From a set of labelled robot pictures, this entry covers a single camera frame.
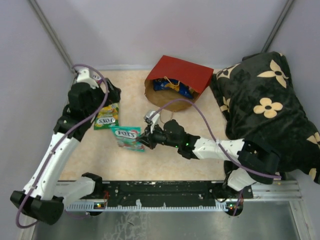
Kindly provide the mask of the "blue snack packet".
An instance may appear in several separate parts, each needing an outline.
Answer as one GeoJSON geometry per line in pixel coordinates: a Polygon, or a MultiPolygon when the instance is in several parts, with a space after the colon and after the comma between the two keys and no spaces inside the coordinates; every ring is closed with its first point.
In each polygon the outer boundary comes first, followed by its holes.
{"type": "Polygon", "coordinates": [[[191,87],[185,85],[184,83],[176,79],[164,77],[164,78],[153,79],[152,83],[153,83],[154,91],[173,90],[188,99],[194,98],[193,96],[194,90],[191,87]]]}

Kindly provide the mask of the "purple snack packet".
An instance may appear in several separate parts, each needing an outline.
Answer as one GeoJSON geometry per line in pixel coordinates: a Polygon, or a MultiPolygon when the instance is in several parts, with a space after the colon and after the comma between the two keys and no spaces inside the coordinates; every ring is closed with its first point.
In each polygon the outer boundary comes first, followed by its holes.
{"type": "Polygon", "coordinates": [[[96,83],[99,85],[102,81],[101,77],[95,73],[91,74],[91,77],[96,81],[96,83]]]}

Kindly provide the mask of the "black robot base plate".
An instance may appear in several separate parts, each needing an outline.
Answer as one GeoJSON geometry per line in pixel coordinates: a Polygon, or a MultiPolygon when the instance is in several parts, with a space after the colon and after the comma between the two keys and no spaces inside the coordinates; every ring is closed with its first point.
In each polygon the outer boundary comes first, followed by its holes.
{"type": "Polygon", "coordinates": [[[83,200],[101,199],[108,207],[214,207],[216,200],[237,199],[239,192],[223,181],[104,181],[83,200]]]}

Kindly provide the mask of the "green Fox's spring tea packet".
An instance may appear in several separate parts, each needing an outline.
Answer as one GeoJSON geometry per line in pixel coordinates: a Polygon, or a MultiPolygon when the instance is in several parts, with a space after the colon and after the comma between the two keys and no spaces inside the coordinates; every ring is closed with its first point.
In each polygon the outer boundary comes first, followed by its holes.
{"type": "Polygon", "coordinates": [[[103,107],[95,118],[93,129],[104,130],[113,126],[119,126],[119,103],[103,107]]]}

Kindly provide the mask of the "teal Fox's candy packet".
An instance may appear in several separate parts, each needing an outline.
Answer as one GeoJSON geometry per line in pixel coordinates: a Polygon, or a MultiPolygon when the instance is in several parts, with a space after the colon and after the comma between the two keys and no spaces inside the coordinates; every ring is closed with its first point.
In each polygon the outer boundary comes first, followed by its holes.
{"type": "Polygon", "coordinates": [[[110,127],[119,147],[135,151],[144,152],[145,147],[137,141],[141,135],[141,128],[137,126],[111,126],[110,127]]]}

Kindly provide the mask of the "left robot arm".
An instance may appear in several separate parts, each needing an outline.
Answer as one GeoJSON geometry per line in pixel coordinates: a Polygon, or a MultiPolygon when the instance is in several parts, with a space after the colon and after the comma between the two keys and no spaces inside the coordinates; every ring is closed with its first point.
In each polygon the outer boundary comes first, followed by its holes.
{"type": "Polygon", "coordinates": [[[62,192],[56,190],[59,177],[71,154],[92,126],[101,108],[120,101],[121,90],[108,78],[101,80],[106,90],[97,82],[79,82],[71,86],[68,103],[53,129],[51,142],[37,170],[23,190],[15,190],[10,201],[17,207],[15,224],[24,229],[20,215],[37,222],[55,224],[72,203],[81,198],[99,198],[104,185],[101,176],[86,172],[62,192]]]}

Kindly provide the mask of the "red paper bag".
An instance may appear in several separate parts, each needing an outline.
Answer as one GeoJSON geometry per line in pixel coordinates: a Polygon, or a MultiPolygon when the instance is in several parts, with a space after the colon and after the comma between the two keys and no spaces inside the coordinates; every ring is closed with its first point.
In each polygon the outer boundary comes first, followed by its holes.
{"type": "Polygon", "coordinates": [[[209,86],[214,70],[210,67],[192,63],[176,57],[163,55],[144,81],[144,95],[147,100],[157,107],[173,112],[185,110],[195,103],[204,90],[209,86]],[[193,99],[188,99],[174,90],[154,91],[153,80],[174,79],[191,87],[193,99]]]}

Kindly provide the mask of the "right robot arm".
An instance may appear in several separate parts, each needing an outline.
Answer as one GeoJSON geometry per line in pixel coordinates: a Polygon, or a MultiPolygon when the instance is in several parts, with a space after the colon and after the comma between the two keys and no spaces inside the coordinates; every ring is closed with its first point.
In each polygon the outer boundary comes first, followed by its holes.
{"type": "Polygon", "coordinates": [[[223,192],[235,198],[242,189],[256,183],[271,185],[277,175],[280,153],[258,136],[236,140],[214,140],[185,132],[176,120],[160,127],[149,122],[136,139],[149,149],[157,145],[177,148],[186,159],[215,159],[225,162],[223,192]]]}

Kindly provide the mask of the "twisted paper bag handle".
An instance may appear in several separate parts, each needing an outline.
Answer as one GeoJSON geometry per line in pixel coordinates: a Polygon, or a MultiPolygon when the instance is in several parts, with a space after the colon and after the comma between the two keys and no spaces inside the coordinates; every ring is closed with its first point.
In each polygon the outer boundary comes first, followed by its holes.
{"type": "Polygon", "coordinates": [[[166,109],[162,109],[159,112],[159,120],[162,124],[165,124],[166,122],[170,121],[173,119],[174,116],[174,111],[169,111],[166,109]]]}

